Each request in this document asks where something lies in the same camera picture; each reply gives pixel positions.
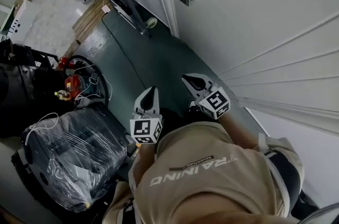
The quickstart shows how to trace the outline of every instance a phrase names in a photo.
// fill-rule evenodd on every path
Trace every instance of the red object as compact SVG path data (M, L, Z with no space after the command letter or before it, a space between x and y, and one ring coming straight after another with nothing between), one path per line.
M67 58L67 57L61 57L61 58L59 59L59 67L60 67L60 68L64 68L64 67L66 66L67 61L68 61L68 58ZM74 63L73 60L70 61L70 62L68 63L67 68L68 68L68 69L75 69L75 63Z
M81 92L80 79L77 74L66 78L65 89L70 93L72 98L75 98Z

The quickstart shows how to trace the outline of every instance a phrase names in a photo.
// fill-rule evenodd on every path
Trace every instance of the white robot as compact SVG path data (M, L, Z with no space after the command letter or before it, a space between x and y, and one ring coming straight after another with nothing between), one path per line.
M224 89L208 76L185 74L182 82L195 98L195 104L208 116L217 119L230 109L230 100ZM132 115L130 127L134 141L140 144L156 143L163 127L155 86L146 89L136 99Z

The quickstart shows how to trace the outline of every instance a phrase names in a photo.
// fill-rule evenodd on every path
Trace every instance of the sleeve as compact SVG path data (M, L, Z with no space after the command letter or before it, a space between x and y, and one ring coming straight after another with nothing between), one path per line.
M300 175L300 184L302 185L305 179L304 165L288 139L266 137L266 144L270 149L277 150L286 156L289 162L297 169Z

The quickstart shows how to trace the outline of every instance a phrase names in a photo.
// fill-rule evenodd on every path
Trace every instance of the plastic wrap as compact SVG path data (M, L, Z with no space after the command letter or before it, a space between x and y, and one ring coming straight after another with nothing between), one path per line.
M47 184L42 185L57 203L84 211L115 183L112 176L124 161L128 142L123 127L102 105L66 113L52 129L35 129L52 127L56 119L26 129L26 134L34 129L28 138L30 166L36 177L43 173Z

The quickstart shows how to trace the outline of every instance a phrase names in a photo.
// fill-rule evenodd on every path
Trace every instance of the person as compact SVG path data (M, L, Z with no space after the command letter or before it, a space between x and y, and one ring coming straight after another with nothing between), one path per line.
M130 182L118 183L104 224L298 222L283 217L283 197L258 137L229 112L214 121L191 101L188 118L170 121L169 127L180 127L164 131L165 120L158 143L141 146ZM304 167L290 142L266 137L266 144L285 155L302 184Z

